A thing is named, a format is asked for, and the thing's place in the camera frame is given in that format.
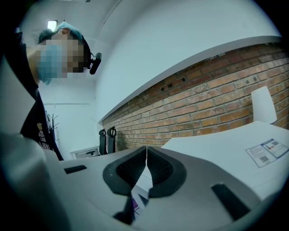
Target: red brick wall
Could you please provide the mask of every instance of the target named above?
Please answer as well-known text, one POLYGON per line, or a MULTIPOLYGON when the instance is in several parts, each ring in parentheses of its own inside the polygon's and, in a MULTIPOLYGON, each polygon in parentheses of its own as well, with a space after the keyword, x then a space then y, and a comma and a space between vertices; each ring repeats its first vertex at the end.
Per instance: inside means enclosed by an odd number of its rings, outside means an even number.
POLYGON ((117 129, 116 149, 164 145, 170 138, 210 134, 251 123, 251 91, 267 86, 275 125, 289 127, 289 58, 280 44, 226 52, 150 87, 103 121, 117 129))

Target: face mask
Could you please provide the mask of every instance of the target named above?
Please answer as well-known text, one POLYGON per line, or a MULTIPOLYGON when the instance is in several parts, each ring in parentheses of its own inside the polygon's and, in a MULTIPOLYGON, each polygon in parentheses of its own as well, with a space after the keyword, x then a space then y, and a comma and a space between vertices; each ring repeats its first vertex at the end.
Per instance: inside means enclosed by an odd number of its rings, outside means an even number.
POLYGON ((65 63, 62 45, 46 45, 40 51, 40 61, 37 63, 38 78, 46 85, 53 78, 62 78, 62 67, 65 63))

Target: label sticker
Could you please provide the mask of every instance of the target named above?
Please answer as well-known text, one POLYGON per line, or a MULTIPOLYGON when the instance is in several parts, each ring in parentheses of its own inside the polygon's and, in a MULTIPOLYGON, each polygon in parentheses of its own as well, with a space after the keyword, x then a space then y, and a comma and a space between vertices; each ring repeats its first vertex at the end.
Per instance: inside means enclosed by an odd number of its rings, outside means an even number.
POLYGON ((258 167, 262 168, 289 152, 289 148, 274 139, 270 139, 260 145, 246 149, 246 152, 258 167))

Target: black chair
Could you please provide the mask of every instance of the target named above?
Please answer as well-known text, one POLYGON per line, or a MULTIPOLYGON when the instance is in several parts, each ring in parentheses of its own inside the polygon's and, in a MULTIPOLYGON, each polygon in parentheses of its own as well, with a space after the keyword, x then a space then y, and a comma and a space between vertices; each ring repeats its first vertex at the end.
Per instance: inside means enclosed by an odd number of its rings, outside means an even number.
POLYGON ((99 153, 100 155, 107 154, 107 137, 105 129, 99 131, 99 153))
POLYGON ((108 154, 116 152, 116 135, 117 130, 115 127, 110 128, 107 130, 108 134, 108 154))

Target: ceiling light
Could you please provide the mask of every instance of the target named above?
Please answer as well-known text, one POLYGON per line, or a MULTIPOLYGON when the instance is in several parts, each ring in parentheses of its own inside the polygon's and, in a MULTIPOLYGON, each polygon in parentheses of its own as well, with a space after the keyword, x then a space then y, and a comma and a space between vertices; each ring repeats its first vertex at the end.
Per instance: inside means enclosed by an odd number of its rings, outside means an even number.
POLYGON ((52 31, 54 31, 56 29, 56 26, 57 26, 57 20, 48 21, 48 25, 47 25, 48 29, 51 29, 52 31))

